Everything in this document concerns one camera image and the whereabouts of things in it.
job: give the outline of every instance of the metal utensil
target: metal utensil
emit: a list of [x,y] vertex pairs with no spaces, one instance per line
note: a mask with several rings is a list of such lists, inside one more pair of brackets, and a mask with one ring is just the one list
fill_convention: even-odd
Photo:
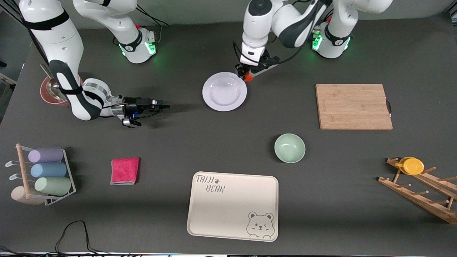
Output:
[[65,97],[62,92],[60,92],[58,82],[55,78],[53,78],[51,72],[47,69],[47,67],[44,64],[40,64],[41,69],[46,73],[46,76],[49,78],[49,82],[46,84],[46,90],[48,93],[54,97],[55,99],[63,102],[66,101],[67,98]]

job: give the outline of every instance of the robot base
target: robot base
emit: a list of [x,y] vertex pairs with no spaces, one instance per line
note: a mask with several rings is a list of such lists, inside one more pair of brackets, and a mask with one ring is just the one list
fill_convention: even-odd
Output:
[[140,64],[147,61],[157,50],[154,31],[149,31],[145,28],[139,28],[138,31],[143,34],[143,40],[137,46],[135,52],[124,51],[121,47],[122,54],[134,64]]
[[[322,32],[327,24],[328,22],[323,22],[314,27],[314,29]],[[346,42],[343,42],[340,46],[334,46],[325,36],[325,33],[320,33],[318,37],[314,39],[311,49],[318,52],[322,57],[333,59],[339,57],[344,50],[347,49],[350,40],[351,38]]]

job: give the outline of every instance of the table surface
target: table surface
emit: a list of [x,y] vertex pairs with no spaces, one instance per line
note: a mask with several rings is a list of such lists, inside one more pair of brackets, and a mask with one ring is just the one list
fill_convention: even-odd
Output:
[[[360,21],[341,57],[319,57],[308,43],[292,61],[249,82],[245,103],[232,112],[207,107],[202,86],[212,74],[234,71],[232,41],[241,40],[241,24],[165,27],[158,55],[143,64],[129,63],[107,29],[80,31],[83,79],[101,79],[115,94],[171,104],[170,112],[145,119],[141,129],[123,127],[116,118],[81,121],[69,108],[43,102],[42,60],[32,49],[0,126],[0,162],[17,159],[16,143],[65,148],[78,192],[51,206],[20,204],[10,198],[20,182],[8,181],[19,169],[4,168],[0,242],[14,251],[51,251],[69,222],[85,220],[91,245],[109,252],[456,256],[455,226],[376,181],[395,173],[385,158],[408,155],[437,166],[437,176],[456,175],[457,46],[451,29],[448,14]],[[295,50],[277,41],[269,51],[286,58]],[[393,130],[320,130],[319,83],[383,84]],[[283,133],[304,140],[300,162],[274,156],[273,142]],[[136,156],[138,183],[110,186],[111,160]],[[189,235],[197,171],[276,177],[278,239]],[[405,176],[399,183],[410,179]],[[412,184],[413,191],[422,190]],[[62,251],[86,251],[81,225],[66,236]]]

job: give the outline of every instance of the pink towel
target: pink towel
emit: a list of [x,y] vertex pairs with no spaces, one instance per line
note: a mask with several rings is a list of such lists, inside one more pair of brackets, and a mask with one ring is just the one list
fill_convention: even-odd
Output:
[[111,161],[111,185],[134,185],[140,158],[120,158]]

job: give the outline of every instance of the bear illustration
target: bear illustration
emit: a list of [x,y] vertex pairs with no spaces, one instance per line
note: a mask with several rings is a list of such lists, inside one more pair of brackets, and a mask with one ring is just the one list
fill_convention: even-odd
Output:
[[246,227],[250,238],[271,239],[275,234],[273,227],[273,214],[257,215],[255,212],[249,213],[249,224]]

